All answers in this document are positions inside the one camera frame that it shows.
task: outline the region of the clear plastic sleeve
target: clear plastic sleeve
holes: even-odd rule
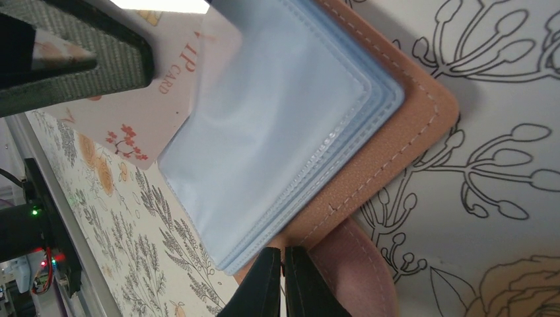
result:
[[[195,108],[159,166],[210,257],[233,274],[404,95],[313,1],[212,6],[201,31]]]

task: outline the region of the black cable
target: black cable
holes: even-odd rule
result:
[[[6,170],[0,168],[0,175],[6,177],[9,181],[16,184],[17,186],[23,188],[23,183],[19,179],[17,179],[16,176],[13,176],[12,174],[8,173]]]

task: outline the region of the tan leather cover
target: tan leather cover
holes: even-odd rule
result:
[[[311,249],[438,141],[458,117],[456,99],[340,0],[315,0],[405,90],[405,102],[323,190],[269,244]],[[250,264],[236,274],[245,276]]]

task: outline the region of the card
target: card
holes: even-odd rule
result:
[[[147,169],[192,111],[200,41],[206,39],[206,48],[212,50],[219,39],[198,32],[205,15],[189,13],[185,8],[182,12],[124,11],[107,0],[93,4],[119,22],[126,21],[125,25],[132,25],[134,31],[148,40],[154,53],[156,76],[147,88],[57,104],[46,108],[46,112],[123,159]],[[209,10],[216,18],[218,13]],[[46,32],[37,33],[35,68],[55,67],[57,63],[84,58],[94,58],[94,53]]]

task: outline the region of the metal frame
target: metal frame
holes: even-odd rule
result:
[[[84,307],[85,312],[92,317],[122,316],[29,120],[25,114],[5,119],[20,157],[33,157],[37,161],[74,244],[83,268],[82,289],[77,296],[82,305],[87,306]]]

